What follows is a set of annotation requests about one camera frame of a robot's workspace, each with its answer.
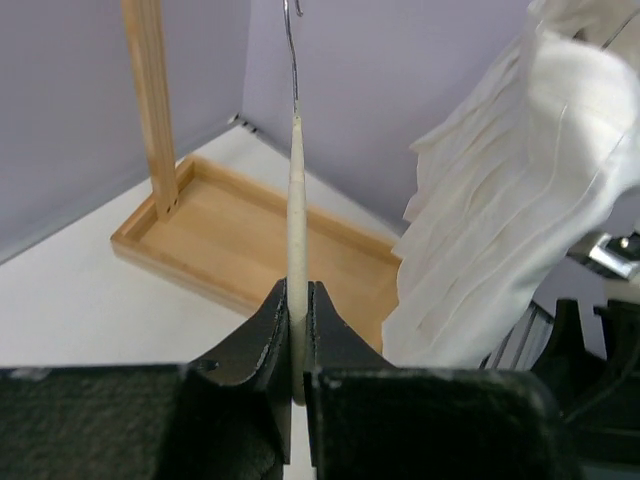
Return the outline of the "white pleated skirt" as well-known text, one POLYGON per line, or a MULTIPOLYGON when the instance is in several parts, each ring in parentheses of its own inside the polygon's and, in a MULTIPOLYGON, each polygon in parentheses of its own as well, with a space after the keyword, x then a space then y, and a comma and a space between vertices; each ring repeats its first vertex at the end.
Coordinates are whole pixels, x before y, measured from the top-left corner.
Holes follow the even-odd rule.
POLYGON ((412 148, 417 190, 382 352, 474 368, 639 185, 638 3, 530 3, 523 31, 412 148))

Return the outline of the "cream wooden hanger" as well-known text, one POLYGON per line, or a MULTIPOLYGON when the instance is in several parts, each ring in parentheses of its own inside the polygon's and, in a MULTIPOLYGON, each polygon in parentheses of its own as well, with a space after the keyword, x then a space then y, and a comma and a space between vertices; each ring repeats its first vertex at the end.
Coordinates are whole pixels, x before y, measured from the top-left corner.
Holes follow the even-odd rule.
POLYGON ((305 403, 303 368, 306 350, 308 300, 307 205, 304 140, 300 115, 299 82, 291 14, 303 15, 298 1, 284 0, 283 15, 292 74, 293 115, 287 193, 287 308, 290 327, 292 395, 298 405, 305 403))

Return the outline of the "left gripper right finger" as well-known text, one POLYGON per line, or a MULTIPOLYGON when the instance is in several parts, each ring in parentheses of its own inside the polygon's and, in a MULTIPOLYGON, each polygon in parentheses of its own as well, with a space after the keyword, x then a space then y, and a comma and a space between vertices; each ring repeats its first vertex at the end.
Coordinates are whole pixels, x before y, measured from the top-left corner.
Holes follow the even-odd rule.
POLYGON ((304 372, 320 479, 579 479, 549 390, 532 373, 400 368, 309 286, 304 372))

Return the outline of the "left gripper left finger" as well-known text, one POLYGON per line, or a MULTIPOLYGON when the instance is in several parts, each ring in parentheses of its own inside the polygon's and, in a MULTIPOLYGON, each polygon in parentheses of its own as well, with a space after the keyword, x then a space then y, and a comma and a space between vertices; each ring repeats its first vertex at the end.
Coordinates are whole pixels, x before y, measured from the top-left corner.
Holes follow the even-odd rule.
POLYGON ((182 364, 1 372, 5 479, 280 479, 290 460, 289 319, 278 282, 182 364))

